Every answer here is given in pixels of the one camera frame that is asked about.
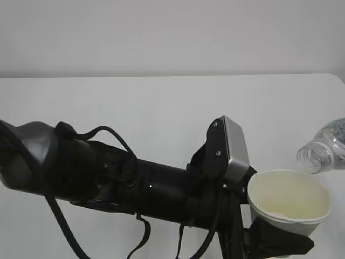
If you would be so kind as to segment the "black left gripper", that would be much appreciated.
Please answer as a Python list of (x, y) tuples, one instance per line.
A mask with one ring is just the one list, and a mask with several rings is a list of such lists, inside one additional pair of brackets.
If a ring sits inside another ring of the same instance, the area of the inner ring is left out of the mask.
[(256, 218), (249, 229), (243, 227), (240, 206), (249, 204), (247, 186), (257, 171), (250, 167), (239, 183), (212, 182), (211, 208), (199, 206), (196, 216), (187, 220), (187, 226), (198, 227), (198, 219), (206, 222), (205, 240), (192, 255), (201, 258), (209, 247), (215, 233), (218, 234), (223, 258), (270, 258), (305, 255), (314, 242), (307, 236), (291, 233)]

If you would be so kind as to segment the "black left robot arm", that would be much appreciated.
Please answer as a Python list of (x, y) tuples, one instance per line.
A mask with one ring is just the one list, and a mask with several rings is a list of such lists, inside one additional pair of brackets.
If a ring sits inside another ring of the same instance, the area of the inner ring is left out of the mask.
[(99, 126), (79, 134), (65, 122), (55, 127), (35, 121), (21, 126), (1, 122), (1, 182), (9, 189), (42, 195), (78, 258), (76, 241), (57, 200), (108, 213), (148, 217), (206, 229), (194, 258), (219, 237), (223, 258), (304, 255), (314, 242), (307, 236), (256, 219), (244, 228), (240, 207), (249, 202), (250, 166), (242, 128), (227, 116), (215, 119), (203, 146), (185, 169), (138, 159), (127, 144), (116, 148), (95, 141)]

